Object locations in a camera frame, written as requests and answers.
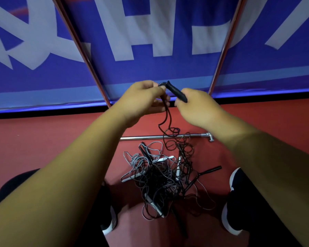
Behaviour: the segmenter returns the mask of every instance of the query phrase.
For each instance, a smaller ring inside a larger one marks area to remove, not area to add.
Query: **hand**
[[[165,111],[162,100],[157,99],[164,95],[166,104],[169,106],[170,97],[165,94],[165,91],[165,86],[158,87],[154,81],[136,82],[112,108],[117,109],[125,117],[127,126],[131,127],[145,114]]]
[[[176,99],[175,106],[179,109],[182,117],[192,125],[210,130],[211,121],[216,119],[219,114],[225,113],[206,92],[190,88],[184,88],[182,92],[188,102],[184,103],[180,99]]]

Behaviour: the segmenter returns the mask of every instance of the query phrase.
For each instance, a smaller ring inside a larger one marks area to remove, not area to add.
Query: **floor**
[[[287,143],[309,153],[309,99],[223,105],[228,112],[241,117]],[[185,122],[176,108],[171,108],[173,126],[182,132],[200,133],[203,130]],[[22,172],[41,168],[67,147],[99,114],[48,116],[0,120],[0,187]],[[125,132],[125,136],[159,135],[158,124],[164,114],[148,115]],[[138,141],[120,142],[106,180],[110,185],[113,204],[119,211],[117,229],[107,235],[110,246],[247,246],[248,233],[238,237],[226,232],[220,223],[220,212],[229,192],[229,176],[236,168],[229,152],[218,141],[192,139],[194,167],[198,171],[222,165],[223,169],[200,178],[217,207],[194,217],[186,208],[198,211],[194,201],[177,205],[188,232],[181,236],[175,218],[146,221],[141,215],[140,191],[132,181],[121,183],[128,170],[123,151],[138,152]],[[210,204],[204,192],[202,203]]]

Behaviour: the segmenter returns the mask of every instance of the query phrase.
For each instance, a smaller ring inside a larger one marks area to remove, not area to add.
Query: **white shoe sole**
[[[112,218],[111,224],[110,224],[110,226],[107,229],[103,230],[103,234],[104,235],[107,235],[108,233],[113,231],[114,228],[117,226],[117,215],[116,215],[116,213],[115,213],[115,211],[114,211],[112,206],[110,208],[110,213],[111,213],[111,218]]]
[[[236,172],[239,170],[240,167],[238,167],[236,170],[233,171],[233,173],[231,174],[230,176],[230,179],[229,179],[229,185],[230,185],[230,191],[233,191],[234,188],[232,187],[232,182],[235,178],[235,174]],[[227,203],[225,203],[224,207],[223,207],[223,210],[222,210],[222,215],[221,215],[221,220],[222,220],[222,224],[224,226],[224,228],[230,232],[231,234],[235,235],[235,236],[238,236],[240,234],[240,232],[242,232],[243,230],[235,230],[234,228],[232,228],[228,222],[228,208],[227,208]]]

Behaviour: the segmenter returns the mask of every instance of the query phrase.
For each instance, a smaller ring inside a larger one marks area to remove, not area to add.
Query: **person's right arm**
[[[234,155],[281,221],[309,247],[309,154],[225,112],[207,93],[183,89],[175,105],[190,124],[206,129]]]

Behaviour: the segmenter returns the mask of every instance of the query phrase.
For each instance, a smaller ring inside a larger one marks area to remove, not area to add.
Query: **leg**
[[[249,246],[301,246],[241,169],[231,175],[230,188],[222,212],[223,225],[229,232],[250,232]]]
[[[0,189],[0,202],[37,170],[17,175],[5,183]],[[74,246],[109,246],[104,233],[110,232],[116,224],[109,188],[102,186]]]

